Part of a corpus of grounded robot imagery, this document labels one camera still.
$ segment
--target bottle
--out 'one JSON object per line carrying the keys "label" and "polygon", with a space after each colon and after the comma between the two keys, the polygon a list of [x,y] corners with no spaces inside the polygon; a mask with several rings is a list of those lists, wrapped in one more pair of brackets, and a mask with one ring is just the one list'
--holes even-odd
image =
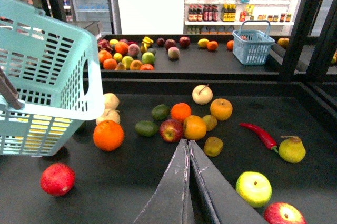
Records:
{"label": "bottle", "polygon": [[209,5],[209,22],[211,22],[213,19],[213,11],[214,9],[212,8],[211,5]]}
{"label": "bottle", "polygon": [[198,21],[198,7],[197,5],[194,5],[193,7],[193,21],[196,22]]}
{"label": "bottle", "polygon": [[213,18],[212,18],[212,20],[214,21],[214,22],[216,22],[217,21],[217,14],[218,14],[218,10],[217,10],[217,6],[215,6],[214,5],[214,12],[213,12]]}
{"label": "bottle", "polygon": [[193,8],[192,5],[189,6],[189,21],[193,21]]}
{"label": "bottle", "polygon": [[198,14],[197,14],[197,20],[198,20],[198,22],[202,21],[202,17],[203,17],[203,14],[202,14],[201,5],[198,5]]}
{"label": "bottle", "polygon": [[209,8],[207,7],[207,5],[204,5],[202,15],[202,19],[207,22],[209,20]]}

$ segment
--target plastic basket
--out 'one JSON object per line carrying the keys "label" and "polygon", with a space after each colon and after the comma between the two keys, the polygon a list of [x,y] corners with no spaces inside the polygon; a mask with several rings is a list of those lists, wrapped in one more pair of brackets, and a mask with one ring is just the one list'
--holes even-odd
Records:
{"label": "plastic basket", "polygon": [[[242,30],[247,22],[267,22],[265,33],[260,30]],[[243,65],[263,65],[265,64],[270,48],[275,40],[269,36],[270,22],[267,20],[244,21],[239,30],[233,31],[234,47],[233,54]]]}
{"label": "plastic basket", "polygon": [[24,104],[14,109],[0,95],[0,155],[54,155],[103,113],[97,41],[19,0],[0,0],[0,17],[0,67]]}

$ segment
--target chili pepper stem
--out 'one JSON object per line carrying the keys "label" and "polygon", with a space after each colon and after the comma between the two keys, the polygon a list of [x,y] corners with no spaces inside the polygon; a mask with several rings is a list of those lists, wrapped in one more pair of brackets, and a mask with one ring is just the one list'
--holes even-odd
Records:
{"label": "chili pepper stem", "polygon": [[279,151],[277,150],[277,146],[274,146],[271,149],[274,150],[276,153],[279,153]]}

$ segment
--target yellow pear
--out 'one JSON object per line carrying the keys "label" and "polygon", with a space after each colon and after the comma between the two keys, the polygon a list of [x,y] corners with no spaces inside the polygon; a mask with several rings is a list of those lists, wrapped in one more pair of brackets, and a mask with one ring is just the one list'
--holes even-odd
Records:
{"label": "yellow pear", "polygon": [[302,161],[306,154],[302,140],[298,136],[281,136],[281,138],[287,139],[279,146],[280,157],[293,164]]}

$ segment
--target red apple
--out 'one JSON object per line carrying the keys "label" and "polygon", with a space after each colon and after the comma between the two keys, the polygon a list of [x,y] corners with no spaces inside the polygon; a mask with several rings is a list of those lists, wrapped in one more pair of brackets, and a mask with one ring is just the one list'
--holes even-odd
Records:
{"label": "red apple", "polygon": [[179,44],[180,44],[180,47],[182,48],[188,48],[188,46],[191,44],[191,40],[187,36],[182,36],[179,39]]}
{"label": "red apple", "polygon": [[163,37],[160,37],[157,39],[157,44],[159,47],[163,47],[165,44],[165,39]]}
{"label": "red apple", "polygon": [[67,165],[55,163],[45,169],[41,175],[40,186],[48,194],[63,196],[75,184],[75,172]]}
{"label": "red apple", "polygon": [[165,142],[178,142],[184,136],[184,128],[176,119],[168,119],[160,125],[159,134]]}
{"label": "red apple", "polygon": [[171,48],[171,47],[175,47],[176,45],[177,45],[177,43],[173,39],[167,39],[165,41],[165,49],[166,49],[166,51],[168,51],[169,48]]}
{"label": "red apple", "polygon": [[300,211],[284,202],[270,204],[263,217],[269,224],[306,224]]}

